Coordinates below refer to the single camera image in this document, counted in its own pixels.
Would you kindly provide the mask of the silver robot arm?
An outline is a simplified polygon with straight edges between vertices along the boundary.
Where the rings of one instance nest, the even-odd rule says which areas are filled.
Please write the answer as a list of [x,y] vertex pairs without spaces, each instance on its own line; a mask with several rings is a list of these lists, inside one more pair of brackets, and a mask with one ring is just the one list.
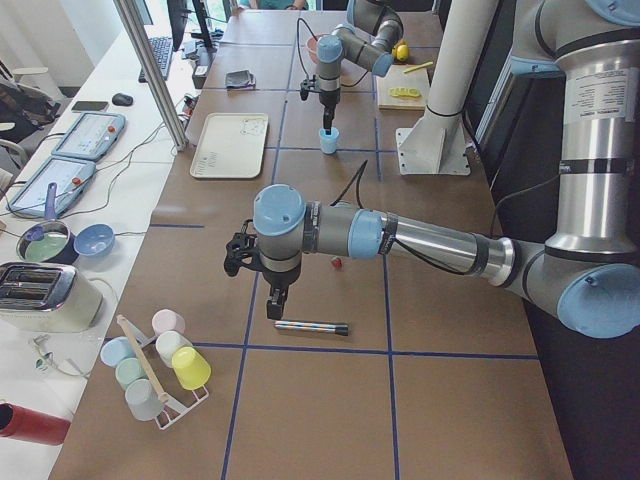
[[493,1],[456,1],[431,92],[400,131],[386,209],[308,201],[294,187],[262,189],[253,203],[249,264],[269,286],[266,315],[280,320],[303,257],[401,255],[481,278],[592,338],[639,324],[636,245],[627,235],[639,156],[639,5],[635,1],[527,1],[515,12],[511,70],[564,81],[561,154],[552,178],[554,233],[532,242],[485,233],[491,200],[482,175],[463,176],[462,111],[496,13]]
[[340,101],[341,63],[348,60],[385,77],[394,58],[392,48],[402,39],[402,20],[388,1],[349,1],[347,23],[319,39],[316,44],[316,79],[324,106],[323,130],[331,133],[335,109]]

